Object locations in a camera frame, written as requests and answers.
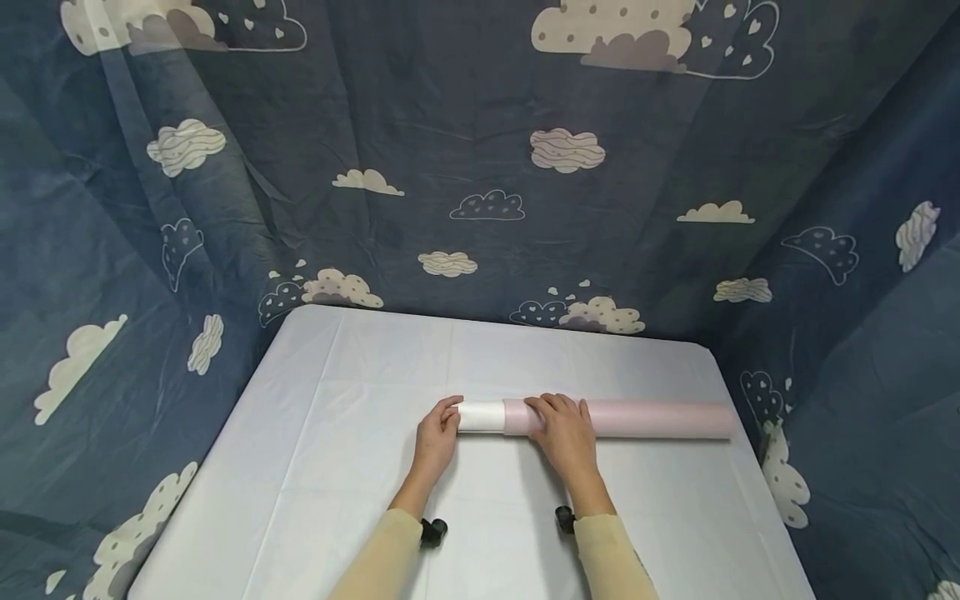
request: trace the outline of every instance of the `white paper roll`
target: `white paper roll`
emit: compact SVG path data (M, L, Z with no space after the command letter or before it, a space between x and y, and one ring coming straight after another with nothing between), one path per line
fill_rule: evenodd
M464 433L503 433L506 410L502 400L462 402L459 431Z

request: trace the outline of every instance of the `patterned fabric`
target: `patterned fabric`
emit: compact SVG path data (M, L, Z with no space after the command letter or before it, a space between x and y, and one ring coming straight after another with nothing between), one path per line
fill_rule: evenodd
M123 597L321 302L704 343L818 596L950 598L956 6L11 6L0 597Z

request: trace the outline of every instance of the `table surface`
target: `table surface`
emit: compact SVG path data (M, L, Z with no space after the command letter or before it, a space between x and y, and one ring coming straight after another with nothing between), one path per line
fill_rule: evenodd
M443 396L563 392L732 403L710 353L677 342L309 305L293 311L131 600L321 600L409 466ZM742 431L729 443L600 441L614 503L661 600L809 600ZM462 436L427 516L449 524L404 598L588 598L567 503L531 444Z

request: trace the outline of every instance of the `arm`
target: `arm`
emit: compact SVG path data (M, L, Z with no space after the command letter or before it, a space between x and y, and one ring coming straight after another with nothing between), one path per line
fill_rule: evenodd
M427 498L453 458L462 396L441 400L417 427L414 462L390 508L380 518L327 600L394 600L420 551L420 519Z
M531 434L564 480L577 516L574 531L593 600L658 600L607 492L596 459L596 438L585 400L563 395L526 398L543 420Z

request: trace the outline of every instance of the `left hand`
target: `left hand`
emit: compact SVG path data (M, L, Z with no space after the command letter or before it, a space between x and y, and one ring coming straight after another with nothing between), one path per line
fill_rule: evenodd
M417 446L413 465L410 466L410 477L423 481L431 488L453 460L457 428L460 426L460 413L456 405L463 401L463 396L444 398L437 402L417 427Z

